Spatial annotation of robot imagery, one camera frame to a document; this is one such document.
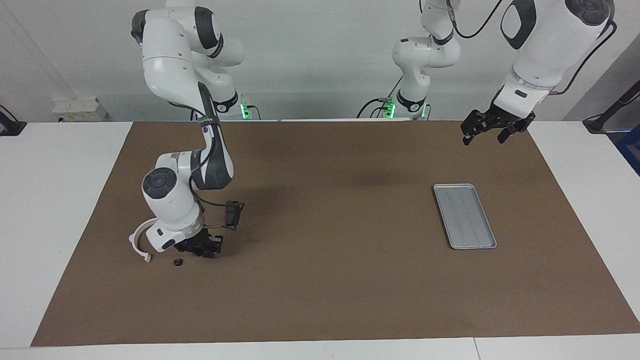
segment white wall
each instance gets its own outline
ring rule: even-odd
[[[578,102],[565,120],[582,120],[603,113],[640,80],[640,36],[620,55],[609,70]],[[632,129],[640,124],[640,101],[622,108],[607,122],[606,129]]]
[[[163,3],[0,0],[64,83],[76,95],[97,96],[114,120],[188,116],[150,94],[143,80],[140,49],[129,34],[133,14]],[[415,0],[200,3],[219,15],[225,33],[244,42],[246,61],[231,73],[238,89],[260,106],[266,118],[355,116],[365,101],[386,95],[400,77],[390,55],[395,41],[425,35]],[[463,3],[458,12],[462,31],[475,30],[494,4],[494,0]],[[591,60],[569,94],[538,108],[539,119],[564,118],[640,33],[640,4],[636,0],[616,4],[619,34]],[[431,71],[432,118],[462,119],[473,108],[486,109],[515,58],[499,31],[499,18],[477,38],[461,40],[463,57],[454,68]],[[48,79],[46,70],[38,70],[42,64],[29,60],[34,50],[20,49],[21,41],[11,37],[15,39],[3,21],[0,101],[26,120],[51,120],[49,98],[65,92],[61,89],[65,85]]]

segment robot end effector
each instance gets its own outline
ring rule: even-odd
[[[536,117],[533,109],[603,35],[613,15],[612,0],[556,1],[539,15],[535,0],[514,0],[501,29],[518,58],[489,110],[474,110],[462,123],[464,144],[491,129],[502,129],[500,143],[526,131]]]

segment white table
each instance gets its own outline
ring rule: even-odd
[[[30,124],[0,138],[0,359],[640,359],[640,334],[28,348],[130,128]],[[530,132],[638,317],[640,177],[579,122]]]

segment white plastic bracket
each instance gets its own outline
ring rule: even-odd
[[[140,238],[140,235],[142,235],[142,233],[145,230],[147,230],[149,227],[153,226],[157,222],[157,220],[158,220],[157,218],[153,218],[151,220],[145,221],[140,226],[138,226],[138,228],[133,234],[129,235],[129,242],[131,242],[131,246],[133,247],[133,250],[135,250],[135,252],[137,252],[140,256],[145,258],[145,261],[147,263],[151,261],[151,254],[149,254],[148,252],[143,252],[138,248],[138,239]]]

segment small black object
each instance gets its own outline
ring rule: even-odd
[[[511,135],[527,131],[529,124],[535,118],[536,114],[532,112],[526,119],[520,119],[492,104],[486,113],[481,113],[478,110],[471,111],[462,122],[460,129],[465,135],[462,141],[468,146],[481,133],[492,129],[503,129],[498,135],[498,141],[504,143]]]
[[[211,236],[207,229],[202,229],[196,236],[181,241],[174,247],[179,252],[190,252],[202,258],[213,258],[222,251],[222,236]]]
[[[526,99],[529,96],[529,94],[527,94],[527,93],[525,93],[523,91],[520,91],[520,90],[516,90],[515,93],[516,93],[517,96],[519,96],[519,97],[521,97],[523,99]]]
[[[162,245],[162,249],[166,250],[166,249],[169,249],[170,247],[172,247],[174,245],[175,245],[175,240],[171,239],[168,242],[164,243],[164,245]]]
[[[604,135],[607,131],[604,129],[604,123],[597,120],[583,120],[582,123],[587,130],[594,135]]]
[[[18,136],[22,132],[27,123],[24,121],[14,121],[9,119],[3,112],[0,111],[0,124],[6,129],[0,132],[0,136]]]
[[[238,226],[243,205],[238,201],[227,201],[227,217],[225,219],[227,227],[235,229]]]

